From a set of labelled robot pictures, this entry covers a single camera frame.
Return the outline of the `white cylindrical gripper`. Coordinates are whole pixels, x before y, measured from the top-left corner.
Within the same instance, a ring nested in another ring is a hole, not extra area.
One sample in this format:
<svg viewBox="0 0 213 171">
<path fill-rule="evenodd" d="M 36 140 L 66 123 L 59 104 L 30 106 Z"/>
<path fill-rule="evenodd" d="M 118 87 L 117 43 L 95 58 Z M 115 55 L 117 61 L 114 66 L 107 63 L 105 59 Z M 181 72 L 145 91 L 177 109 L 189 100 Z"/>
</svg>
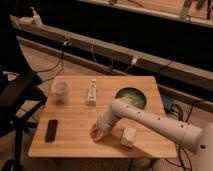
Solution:
<svg viewBox="0 0 213 171">
<path fill-rule="evenodd" d="M 90 129 L 90 136 L 94 142 L 100 141 L 110 132 L 107 124 L 94 124 Z"/>
</svg>

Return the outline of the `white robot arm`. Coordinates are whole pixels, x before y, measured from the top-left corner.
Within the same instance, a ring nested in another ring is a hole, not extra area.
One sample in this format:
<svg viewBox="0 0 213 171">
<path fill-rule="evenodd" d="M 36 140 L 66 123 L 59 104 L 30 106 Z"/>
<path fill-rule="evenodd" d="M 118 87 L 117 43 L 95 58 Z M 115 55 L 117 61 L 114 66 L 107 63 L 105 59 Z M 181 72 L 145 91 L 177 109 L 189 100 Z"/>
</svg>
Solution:
<svg viewBox="0 0 213 171">
<path fill-rule="evenodd" d="M 114 99 L 105 113 L 92 126 L 90 135 L 94 141 L 106 136 L 122 118 L 127 118 L 151 129 L 196 155 L 194 171 L 213 171 L 213 122 L 204 128 L 174 120 L 166 116 L 146 112 L 123 97 Z"/>
</svg>

